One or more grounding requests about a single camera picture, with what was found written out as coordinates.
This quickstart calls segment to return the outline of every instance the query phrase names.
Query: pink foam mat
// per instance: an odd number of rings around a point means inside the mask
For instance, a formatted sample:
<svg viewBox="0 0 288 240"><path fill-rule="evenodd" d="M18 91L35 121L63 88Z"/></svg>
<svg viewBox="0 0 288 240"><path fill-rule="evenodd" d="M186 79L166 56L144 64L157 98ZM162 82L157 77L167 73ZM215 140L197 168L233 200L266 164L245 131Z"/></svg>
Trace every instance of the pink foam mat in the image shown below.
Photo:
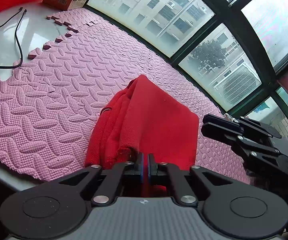
<svg viewBox="0 0 288 240"><path fill-rule="evenodd" d="M47 42L45 51L33 50L31 62L0 81L2 163L43 180L81 169L101 109L129 81L145 74L200 117L196 164L249 183L230 147L201 134L203 116L221 113L178 71L86 9L60 12L56 18L71 25L94 22Z"/></svg>

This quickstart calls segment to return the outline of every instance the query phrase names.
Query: red garment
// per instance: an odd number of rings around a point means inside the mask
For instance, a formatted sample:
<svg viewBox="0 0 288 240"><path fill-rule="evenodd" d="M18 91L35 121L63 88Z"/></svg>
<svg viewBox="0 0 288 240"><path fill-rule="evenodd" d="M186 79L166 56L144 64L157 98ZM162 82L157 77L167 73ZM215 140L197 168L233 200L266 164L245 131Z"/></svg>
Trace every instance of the red garment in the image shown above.
<svg viewBox="0 0 288 240"><path fill-rule="evenodd" d="M116 162L136 160L142 152L144 168L147 154L153 153L157 163L188 170L195 162L198 124L196 114L140 75L101 111L85 167L100 164L110 169Z"/></svg>

